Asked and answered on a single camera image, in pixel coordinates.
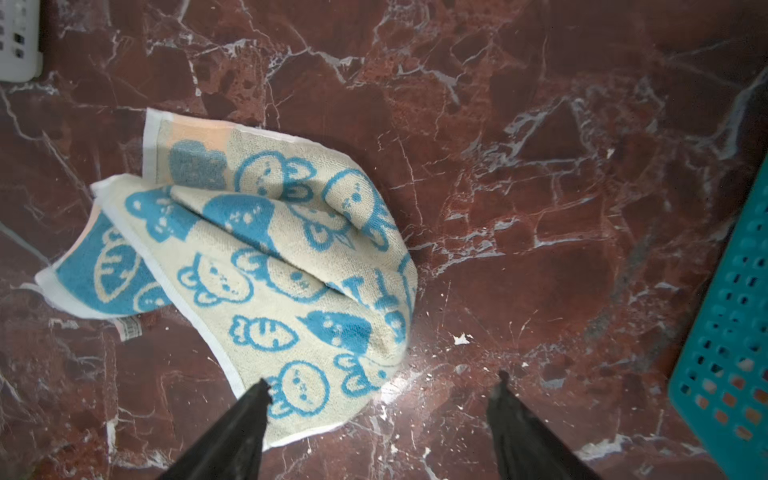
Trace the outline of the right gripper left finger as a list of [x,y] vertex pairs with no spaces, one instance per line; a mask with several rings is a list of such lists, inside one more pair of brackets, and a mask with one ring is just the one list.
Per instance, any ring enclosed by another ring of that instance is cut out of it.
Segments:
[[261,379],[192,445],[160,480],[256,479],[272,403]]

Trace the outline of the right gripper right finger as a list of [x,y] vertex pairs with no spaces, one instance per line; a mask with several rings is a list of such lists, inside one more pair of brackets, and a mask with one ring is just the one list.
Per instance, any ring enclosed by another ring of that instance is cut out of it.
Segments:
[[513,394],[510,375],[501,370],[498,377],[489,394],[486,417],[500,477],[598,480],[600,476]]

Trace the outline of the bear print towel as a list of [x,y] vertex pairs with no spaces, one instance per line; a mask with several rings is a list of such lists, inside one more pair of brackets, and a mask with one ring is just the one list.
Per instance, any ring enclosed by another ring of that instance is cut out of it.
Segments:
[[176,307],[234,395],[269,384],[266,448],[352,419],[402,362],[418,287],[370,178],[307,139],[155,109],[142,147],[35,290],[81,319]]

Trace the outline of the teal perforated plastic basket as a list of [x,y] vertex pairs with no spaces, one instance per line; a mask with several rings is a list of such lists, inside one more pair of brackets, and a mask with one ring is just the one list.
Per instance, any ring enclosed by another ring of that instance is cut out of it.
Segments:
[[670,379],[730,479],[767,476],[767,169],[760,168]]

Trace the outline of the white perforated plastic basket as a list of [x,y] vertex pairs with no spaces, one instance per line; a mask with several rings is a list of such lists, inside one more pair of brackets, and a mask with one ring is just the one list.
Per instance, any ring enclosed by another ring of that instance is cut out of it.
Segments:
[[43,70],[40,0],[0,1],[0,80],[28,82]]

